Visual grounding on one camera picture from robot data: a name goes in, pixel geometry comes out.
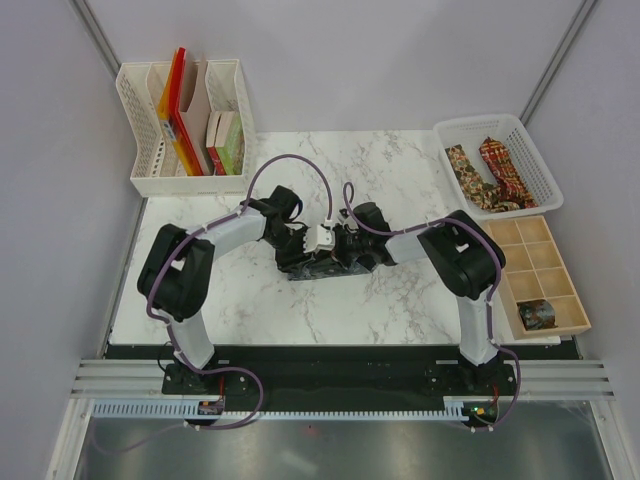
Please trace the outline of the blue grey floral tie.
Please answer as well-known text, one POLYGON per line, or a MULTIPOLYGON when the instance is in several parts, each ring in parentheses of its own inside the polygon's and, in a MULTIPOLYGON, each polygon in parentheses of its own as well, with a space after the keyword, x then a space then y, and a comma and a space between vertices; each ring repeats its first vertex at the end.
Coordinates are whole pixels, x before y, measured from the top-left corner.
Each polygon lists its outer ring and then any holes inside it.
POLYGON ((364 255, 353 260, 349 265, 343 266, 331 255, 313 258, 308 265, 307 276, 288 276, 289 281, 310 281, 328 278, 358 276, 371 274, 378 264, 370 255, 364 255))

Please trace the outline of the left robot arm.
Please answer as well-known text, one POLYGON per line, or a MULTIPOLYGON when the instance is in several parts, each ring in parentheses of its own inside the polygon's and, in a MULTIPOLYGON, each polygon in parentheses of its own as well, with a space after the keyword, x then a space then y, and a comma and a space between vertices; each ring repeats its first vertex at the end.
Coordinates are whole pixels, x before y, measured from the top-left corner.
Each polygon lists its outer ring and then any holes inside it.
POLYGON ((187 366, 185 382, 208 393, 219 382, 219 369, 202 316, 213 263, 233 250, 265 240, 275 250, 286 247, 295 231, 289 225, 302 212, 302 200, 278 186, 263 199, 248 199, 232 212, 189 231, 173 224, 160 228, 137 280, 147 301, 147 315, 165 324, 175 356, 187 366))

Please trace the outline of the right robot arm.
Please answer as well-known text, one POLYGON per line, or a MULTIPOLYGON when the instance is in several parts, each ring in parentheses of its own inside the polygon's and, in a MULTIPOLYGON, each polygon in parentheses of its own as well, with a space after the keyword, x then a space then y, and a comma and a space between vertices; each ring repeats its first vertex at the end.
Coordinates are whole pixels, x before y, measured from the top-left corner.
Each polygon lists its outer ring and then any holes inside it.
POLYGON ((334 256, 369 257, 375 266, 430 261, 438 277, 456 297, 460 322, 458 381, 477 394, 498 377, 503 362, 494 338, 493 300, 506 257, 501 248, 464 211, 427 224, 393 231, 373 202, 341 210, 348 227, 336 242, 334 256))

